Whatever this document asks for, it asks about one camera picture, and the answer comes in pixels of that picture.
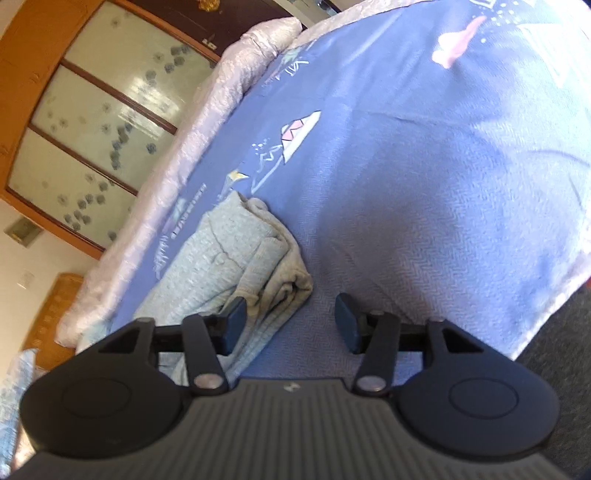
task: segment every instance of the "gray cloth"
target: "gray cloth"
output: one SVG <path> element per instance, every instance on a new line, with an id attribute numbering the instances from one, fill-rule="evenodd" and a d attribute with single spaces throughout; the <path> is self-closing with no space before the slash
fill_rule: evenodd
<path id="1" fill-rule="evenodd" d="M 134 318 L 174 325 L 193 313 L 219 313 L 243 297 L 246 326 L 232 354 L 219 357 L 228 380 L 234 381 L 305 302 L 312 285 L 289 231 L 262 201 L 246 201 L 233 192 L 203 216 Z M 186 382 L 178 354 L 161 355 L 160 365 L 177 383 Z"/>

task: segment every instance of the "wall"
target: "wall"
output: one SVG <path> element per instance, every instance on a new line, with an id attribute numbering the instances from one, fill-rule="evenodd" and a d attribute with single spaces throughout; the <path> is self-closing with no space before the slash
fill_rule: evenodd
<path id="1" fill-rule="evenodd" d="M 24 0 L 0 0 L 0 37 L 10 25 L 23 2 Z"/>
<path id="2" fill-rule="evenodd" d="M 0 0 L 0 5 L 7 0 Z M 49 232 L 42 232 L 24 248 L 4 229 L 20 217 L 0 200 L 0 379 L 18 352 L 31 322 L 41 307 L 56 275 L 84 275 L 97 261 Z M 18 285 L 25 272 L 33 274 L 25 290 Z"/>

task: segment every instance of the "metal rivet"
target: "metal rivet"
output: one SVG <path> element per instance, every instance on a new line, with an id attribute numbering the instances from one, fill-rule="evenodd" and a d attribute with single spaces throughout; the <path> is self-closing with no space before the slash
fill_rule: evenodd
<path id="1" fill-rule="evenodd" d="M 380 392 L 386 388 L 386 381 L 381 377 L 366 375 L 357 380 L 357 386 L 365 392 Z"/>
<path id="2" fill-rule="evenodd" d="M 223 378 L 218 374 L 201 374 L 193 380 L 196 387 L 206 390 L 215 390 L 223 385 Z"/>

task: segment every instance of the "frosted glass panel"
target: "frosted glass panel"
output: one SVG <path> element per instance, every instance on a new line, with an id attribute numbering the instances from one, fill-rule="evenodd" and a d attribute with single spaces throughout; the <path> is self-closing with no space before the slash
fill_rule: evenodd
<path id="1" fill-rule="evenodd" d="M 136 190 L 174 138 L 64 67 L 57 69 L 32 122 Z"/>
<path id="2" fill-rule="evenodd" d="M 65 56 L 178 126 L 210 61 L 123 8 L 105 2 Z"/>
<path id="3" fill-rule="evenodd" d="M 108 247 L 135 197 L 27 129 L 8 186 L 40 210 Z"/>

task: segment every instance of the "floor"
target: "floor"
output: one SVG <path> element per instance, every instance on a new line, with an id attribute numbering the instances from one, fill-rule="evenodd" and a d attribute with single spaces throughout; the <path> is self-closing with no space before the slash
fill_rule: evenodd
<path id="1" fill-rule="evenodd" d="M 545 455 L 576 478 L 591 468 L 591 290 L 577 292 L 518 361 L 560 398 L 560 420 Z"/>

